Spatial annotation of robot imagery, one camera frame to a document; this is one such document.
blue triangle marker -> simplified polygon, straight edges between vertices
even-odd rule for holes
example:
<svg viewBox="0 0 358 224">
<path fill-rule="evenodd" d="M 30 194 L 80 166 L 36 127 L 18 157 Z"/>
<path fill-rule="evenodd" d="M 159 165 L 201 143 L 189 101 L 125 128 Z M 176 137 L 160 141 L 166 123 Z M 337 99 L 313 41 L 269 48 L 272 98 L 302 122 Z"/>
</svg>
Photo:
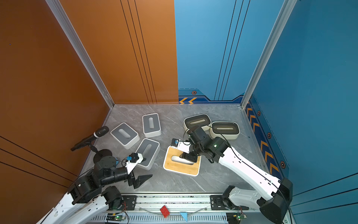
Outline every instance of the blue triangle marker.
<svg viewBox="0 0 358 224">
<path fill-rule="evenodd" d="M 186 222 L 188 222 L 188 213 L 187 212 L 179 212 L 180 215 L 184 218 Z"/>
</svg>

marble floor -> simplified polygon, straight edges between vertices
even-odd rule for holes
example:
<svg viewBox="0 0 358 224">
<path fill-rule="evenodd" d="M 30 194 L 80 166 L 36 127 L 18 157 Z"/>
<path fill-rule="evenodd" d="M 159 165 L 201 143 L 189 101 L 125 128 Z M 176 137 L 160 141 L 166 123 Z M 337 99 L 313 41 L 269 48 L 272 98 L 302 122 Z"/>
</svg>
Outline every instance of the marble floor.
<svg viewBox="0 0 358 224">
<path fill-rule="evenodd" d="M 158 113 L 162 135 L 151 139 L 160 143 L 161 150 L 151 168 L 147 171 L 136 167 L 134 174 L 138 175 L 153 174 L 153 177 L 147 180 L 142 186 L 133 189 L 127 182 L 118 182 L 113 184 L 118 187 L 121 193 L 132 192 L 210 192 L 222 193 L 229 185 L 234 185 L 242 189 L 253 190 L 253 188 L 242 178 L 236 175 L 228 168 L 214 163 L 211 164 L 205 157 L 202 159 L 200 172 L 198 176 L 191 177 L 178 173 L 168 172 L 163 169 L 166 149 L 170 145 L 172 138 L 182 139 L 184 134 L 183 121 L 185 118 L 207 114 L 212 121 L 233 121 L 240 127 L 240 135 L 235 140 L 229 140 L 235 149 L 246 157 L 249 161 L 262 169 L 266 169 L 263 158 L 255 142 L 255 137 L 247 120 L 237 105 L 115 105 L 106 122 L 110 131 L 122 122 L 126 122 L 139 133 L 138 141 L 129 150 L 126 150 L 110 133 L 99 138 L 95 146 L 98 150 L 109 149 L 113 156 L 122 160 L 138 148 L 143 140 L 142 116 L 145 114 Z M 83 172 L 93 167 L 94 153 L 90 152 L 87 161 L 83 167 Z"/>
</svg>

microphone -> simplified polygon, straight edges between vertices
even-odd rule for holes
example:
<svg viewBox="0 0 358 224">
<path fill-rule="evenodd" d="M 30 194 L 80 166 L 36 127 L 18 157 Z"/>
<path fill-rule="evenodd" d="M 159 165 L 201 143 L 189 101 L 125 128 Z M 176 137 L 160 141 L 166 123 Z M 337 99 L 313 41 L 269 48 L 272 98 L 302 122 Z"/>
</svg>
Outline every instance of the microphone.
<svg viewBox="0 0 358 224">
<path fill-rule="evenodd" d="M 83 148 L 85 146 L 88 146 L 96 140 L 99 137 L 102 137 L 103 135 L 107 134 L 109 132 L 109 128 L 107 126 L 103 126 L 101 128 L 98 128 L 97 131 L 95 131 L 92 135 L 85 137 L 80 142 L 75 144 L 74 147 L 71 148 L 71 151 L 75 151 L 76 149 Z"/>
</svg>

blue wall panel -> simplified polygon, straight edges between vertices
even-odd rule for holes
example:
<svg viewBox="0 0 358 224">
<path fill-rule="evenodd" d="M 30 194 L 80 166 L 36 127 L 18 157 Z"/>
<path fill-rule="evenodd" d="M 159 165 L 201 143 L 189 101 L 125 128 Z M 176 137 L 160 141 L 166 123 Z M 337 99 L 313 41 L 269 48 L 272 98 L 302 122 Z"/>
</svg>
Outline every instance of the blue wall panel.
<svg viewBox="0 0 358 224">
<path fill-rule="evenodd" d="M 238 92 L 246 91 L 282 4 L 283 0 L 250 1 L 244 26 L 238 27 L 238 29 L 242 27 L 241 36 L 240 30 L 236 31 L 239 33 L 234 42 L 237 43 L 239 37 L 240 40 L 231 71 L 229 73 L 228 70 L 225 75 L 223 84 L 225 92 L 222 92 L 220 100 L 232 100 Z"/>
<path fill-rule="evenodd" d="M 294 195 L 357 172 L 358 1 L 302 0 L 254 91 L 290 166 Z M 294 196 L 292 205 L 357 188 L 357 175 Z M 358 191 L 293 206 L 301 223 L 356 218 Z"/>
<path fill-rule="evenodd" d="M 235 1 L 175 0 L 179 89 L 214 99 Z"/>
<path fill-rule="evenodd" d="M 243 94 L 283 0 L 174 3 L 179 90 L 197 89 L 209 100 Z"/>
</svg>

yellow chevron arrow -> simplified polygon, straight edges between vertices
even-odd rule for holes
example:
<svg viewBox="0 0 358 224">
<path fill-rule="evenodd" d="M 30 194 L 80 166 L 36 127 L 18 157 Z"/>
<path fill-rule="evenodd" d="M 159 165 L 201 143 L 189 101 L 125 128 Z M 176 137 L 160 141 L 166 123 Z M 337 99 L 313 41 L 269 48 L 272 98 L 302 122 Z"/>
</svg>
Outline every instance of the yellow chevron arrow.
<svg viewBox="0 0 358 224">
<path fill-rule="evenodd" d="M 258 125 L 258 123 L 253 123 L 253 131 L 255 132 L 255 126 L 258 126 L 258 127 L 260 127 L 260 125 Z"/>
<path fill-rule="evenodd" d="M 249 110 L 251 110 L 251 111 L 252 111 L 252 109 L 251 109 L 251 108 L 248 108 L 248 109 L 247 109 L 247 116 L 248 116 L 248 111 L 249 111 Z"/>
<path fill-rule="evenodd" d="M 272 168 L 274 168 L 275 170 L 277 170 L 277 172 L 279 172 L 279 169 L 275 165 L 270 163 L 270 174 L 272 174 Z"/>
<path fill-rule="evenodd" d="M 250 115 L 250 124 L 252 124 L 252 119 L 256 118 L 254 115 Z"/>
<path fill-rule="evenodd" d="M 267 156 L 270 156 L 271 158 L 274 158 L 271 153 L 265 152 L 265 161 L 267 162 Z"/>
<path fill-rule="evenodd" d="M 189 103 L 194 104 L 193 101 L 196 99 L 196 97 L 194 97 L 193 99 L 189 100 Z"/>
<path fill-rule="evenodd" d="M 181 101 L 179 101 L 179 103 L 184 104 L 183 101 L 186 100 L 186 99 L 187 99 L 187 97 L 185 97 L 184 99 L 182 99 Z"/>
<path fill-rule="evenodd" d="M 261 141 L 261 151 L 262 151 L 262 145 L 265 145 L 265 146 L 267 146 L 267 147 L 268 147 L 268 145 L 267 145 L 267 143 L 266 143 L 266 142 Z"/>
</svg>

